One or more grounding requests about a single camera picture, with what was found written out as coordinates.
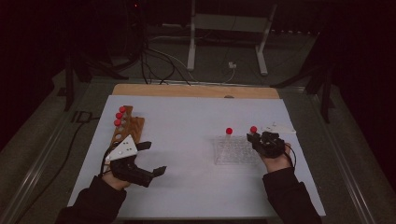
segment dark background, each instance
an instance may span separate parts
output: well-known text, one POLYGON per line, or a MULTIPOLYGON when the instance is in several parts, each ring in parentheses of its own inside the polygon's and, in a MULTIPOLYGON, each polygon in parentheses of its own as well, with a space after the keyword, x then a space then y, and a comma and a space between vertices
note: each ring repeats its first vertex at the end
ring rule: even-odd
MULTIPOLYGON (((271 2, 197 1, 197 11, 226 15, 260 16, 271 2)), ((336 64, 332 83, 343 98, 372 149, 379 165, 396 189, 392 177, 396 152, 394 115, 396 71, 396 6, 393 1, 277 1, 273 29, 317 35, 304 67, 336 64)), ((9 1, 0 6, 1 124, 3 148, 53 90, 51 78, 64 69, 67 36, 98 60, 108 59, 104 47, 111 36, 100 32, 100 20, 117 21, 122 9, 108 8, 98 19, 91 1, 9 1), (65 27, 74 29, 65 33, 65 27)), ((190 1, 141 1, 147 23, 187 25, 190 1)), ((106 8, 106 1, 95 1, 106 8)))

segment black sleeve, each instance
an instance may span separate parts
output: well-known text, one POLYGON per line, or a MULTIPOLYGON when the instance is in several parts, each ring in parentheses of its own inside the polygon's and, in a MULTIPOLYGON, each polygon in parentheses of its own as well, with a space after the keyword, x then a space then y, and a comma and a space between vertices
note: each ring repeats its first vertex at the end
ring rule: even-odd
POLYGON ((321 223, 305 184, 299 183, 293 168, 264 175, 268 200, 285 224, 321 223))
POLYGON ((73 206, 63 208, 56 224, 107 224, 114 221, 126 197, 125 190, 111 188, 95 176, 88 189, 83 189, 73 206))

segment clear plastic container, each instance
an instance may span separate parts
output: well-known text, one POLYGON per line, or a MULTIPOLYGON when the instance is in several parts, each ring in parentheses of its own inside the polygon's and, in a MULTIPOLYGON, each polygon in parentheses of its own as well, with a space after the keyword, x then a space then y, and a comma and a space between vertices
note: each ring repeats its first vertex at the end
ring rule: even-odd
POLYGON ((216 165, 257 164, 260 156, 245 136, 219 136, 216 138, 216 165))

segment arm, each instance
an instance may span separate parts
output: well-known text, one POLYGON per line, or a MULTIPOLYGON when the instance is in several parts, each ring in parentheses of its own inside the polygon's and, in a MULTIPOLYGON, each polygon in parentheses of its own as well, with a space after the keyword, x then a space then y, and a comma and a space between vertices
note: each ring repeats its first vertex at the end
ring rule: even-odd
POLYGON ((108 172, 102 178, 95 176, 90 187, 83 189, 73 206, 59 213, 56 224, 107 224, 116 219, 130 183, 120 181, 108 172))
POLYGON ((275 159, 262 157, 268 174, 262 181, 268 201, 285 224, 321 223, 303 182, 299 182, 285 155, 275 159))

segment floor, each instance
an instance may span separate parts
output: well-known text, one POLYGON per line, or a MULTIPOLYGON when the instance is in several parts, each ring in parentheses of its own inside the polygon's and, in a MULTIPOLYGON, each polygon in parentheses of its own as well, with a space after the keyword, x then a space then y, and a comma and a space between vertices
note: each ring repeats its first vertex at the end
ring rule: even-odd
MULTIPOLYGON (((270 34, 264 49, 268 76, 258 72, 254 41, 217 45, 199 41, 195 69, 187 72, 189 40, 185 36, 158 35, 149 41, 152 50, 171 55, 179 69, 163 84, 262 86, 276 84, 298 74, 315 37, 289 33, 270 34), (227 67, 235 62, 236 68, 227 67)), ((158 77, 171 74, 173 66, 147 54, 146 81, 159 84, 158 77)), ((73 120, 76 111, 92 112, 100 117, 106 98, 118 83, 145 83, 140 63, 120 72, 127 80, 115 80, 98 70, 91 83, 76 81, 76 100, 68 112, 65 99, 58 96, 64 87, 64 71, 54 77, 55 90, 20 128, 0 154, 0 213, 13 215, 19 223, 53 223, 59 210, 65 207, 84 162, 97 122, 79 128, 73 120), (36 158, 44 161, 37 166, 36 158), (26 175, 37 177, 22 184, 26 175), (53 176, 57 176, 48 187, 53 176)), ((332 86, 330 124, 318 112, 320 93, 307 95, 300 80, 284 89, 280 97, 290 112, 290 118, 304 149, 320 198, 327 213, 323 223, 395 223, 396 196, 382 174, 375 158, 336 86, 332 86)), ((268 223, 281 223, 277 217, 268 223)), ((131 223, 192 223, 192 221, 135 220, 131 223)), ((195 223, 263 223, 263 220, 207 220, 195 223)))

